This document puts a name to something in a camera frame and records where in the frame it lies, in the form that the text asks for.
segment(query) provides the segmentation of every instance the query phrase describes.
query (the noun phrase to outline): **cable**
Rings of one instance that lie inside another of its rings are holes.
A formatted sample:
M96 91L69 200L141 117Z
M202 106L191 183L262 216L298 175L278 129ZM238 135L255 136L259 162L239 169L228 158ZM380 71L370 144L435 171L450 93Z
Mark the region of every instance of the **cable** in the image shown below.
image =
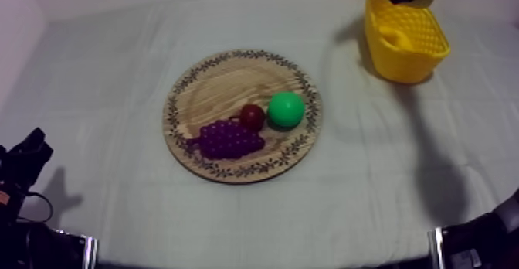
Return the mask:
M18 220L24 220L26 221L27 223L46 223L48 222L50 219L53 218L53 215L54 215L54 208L53 208L53 205L52 203L50 203L50 200L47 199L43 194L40 194L40 193L37 193L37 192L27 192L26 196L30 197L30 196L38 196L40 199L43 199L47 205L49 206L49 216L47 216L46 219L44 220L30 220L30 219L27 219L23 216L19 216L18 217Z

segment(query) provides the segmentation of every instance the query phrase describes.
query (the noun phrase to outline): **white tablecloth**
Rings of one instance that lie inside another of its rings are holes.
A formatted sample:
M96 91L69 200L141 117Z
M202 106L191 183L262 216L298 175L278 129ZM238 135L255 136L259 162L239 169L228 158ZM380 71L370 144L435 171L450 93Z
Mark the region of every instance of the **white tablecloth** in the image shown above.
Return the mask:
M337 268L422 256L427 230L519 186L519 30L440 10L452 54L428 82L395 87L369 72L362 13L362 0L185 0L55 22L2 111L0 143L47 133L55 153L33 188L54 203L51 226L98 237L102 260ZM178 77L235 48L293 60L324 102L308 156L251 186L187 172L161 133Z

